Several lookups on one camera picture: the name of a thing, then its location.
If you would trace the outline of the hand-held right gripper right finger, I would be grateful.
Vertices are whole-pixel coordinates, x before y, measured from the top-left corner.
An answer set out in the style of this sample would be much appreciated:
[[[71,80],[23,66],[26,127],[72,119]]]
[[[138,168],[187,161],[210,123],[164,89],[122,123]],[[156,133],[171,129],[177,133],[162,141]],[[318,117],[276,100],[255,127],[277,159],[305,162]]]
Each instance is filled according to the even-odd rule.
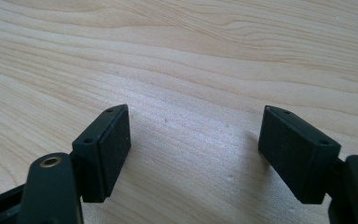
[[[340,144],[288,110],[264,109],[258,150],[302,203],[320,204]]]

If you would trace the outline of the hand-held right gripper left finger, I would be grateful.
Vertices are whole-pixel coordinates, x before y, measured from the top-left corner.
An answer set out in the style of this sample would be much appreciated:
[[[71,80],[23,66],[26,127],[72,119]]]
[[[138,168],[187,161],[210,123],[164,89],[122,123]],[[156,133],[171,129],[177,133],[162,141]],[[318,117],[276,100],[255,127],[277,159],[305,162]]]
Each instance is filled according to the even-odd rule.
[[[111,196],[131,148],[128,106],[105,109],[72,147],[79,194],[85,203],[103,203]]]

